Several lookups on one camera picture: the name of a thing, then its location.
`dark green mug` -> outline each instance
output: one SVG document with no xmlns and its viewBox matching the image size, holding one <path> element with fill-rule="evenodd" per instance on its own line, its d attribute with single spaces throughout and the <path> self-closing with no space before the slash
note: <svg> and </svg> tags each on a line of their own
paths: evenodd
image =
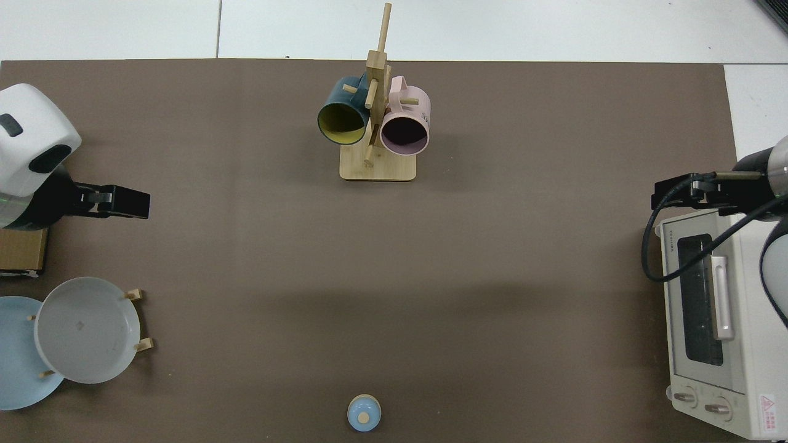
<svg viewBox="0 0 788 443">
<path fill-rule="evenodd" d="M 344 85 L 356 91 L 346 91 Z M 370 120 L 370 110 L 364 106 L 369 88 L 366 74 L 342 77 L 336 82 L 318 113 L 318 127 L 327 139 L 338 144 L 353 144 L 364 137 Z"/>
</svg>

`light blue plate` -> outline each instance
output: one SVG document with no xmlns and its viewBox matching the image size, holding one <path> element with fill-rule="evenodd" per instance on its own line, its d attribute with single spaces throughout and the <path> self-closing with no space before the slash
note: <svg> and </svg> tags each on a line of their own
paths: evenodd
<svg viewBox="0 0 788 443">
<path fill-rule="evenodd" d="M 0 297 L 0 411 L 35 404 L 63 381 L 60 374 L 39 378 L 49 367 L 35 349 L 33 321 L 41 302 L 27 297 Z"/>
<path fill-rule="evenodd" d="M 369 394 L 357 396 L 348 406 L 348 422 L 359 432 L 369 432 L 381 422 L 381 404 Z"/>
</svg>

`oven door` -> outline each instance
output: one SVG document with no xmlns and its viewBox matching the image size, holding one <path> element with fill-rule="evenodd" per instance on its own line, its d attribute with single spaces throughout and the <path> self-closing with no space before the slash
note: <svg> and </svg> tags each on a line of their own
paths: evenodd
<svg viewBox="0 0 788 443">
<path fill-rule="evenodd" d="M 666 272 L 677 270 L 730 227 L 730 218 L 701 211 L 663 223 Z M 732 239 L 666 284 L 674 374 L 745 393 L 737 335 L 738 284 Z"/>
</svg>

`pink mug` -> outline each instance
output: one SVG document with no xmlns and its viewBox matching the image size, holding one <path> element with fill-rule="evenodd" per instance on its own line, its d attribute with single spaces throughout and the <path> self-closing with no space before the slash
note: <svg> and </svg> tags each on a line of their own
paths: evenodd
<svg viewBox="0 0 788 443">
<path fill-rule="evenodd" d="M 392 78 L 388 93 L 391 112 L 381 123 L 381 142 L 394 154 L 416 155 L 429 143 L 429 96 L 421 88 L 408 86 L 405 77 Z"/>
</svg>

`cardboard box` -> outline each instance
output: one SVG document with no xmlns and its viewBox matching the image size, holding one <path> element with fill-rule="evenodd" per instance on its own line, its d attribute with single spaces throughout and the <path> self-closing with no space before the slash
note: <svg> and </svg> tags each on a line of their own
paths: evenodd
<svg viewBox="0 0 788 443">
<path fill-rule="evenodd" d="M 44 266 L 47 229 L 14 231 L 0 229 L 0 277 L 38 277 Z"/>
</svg>

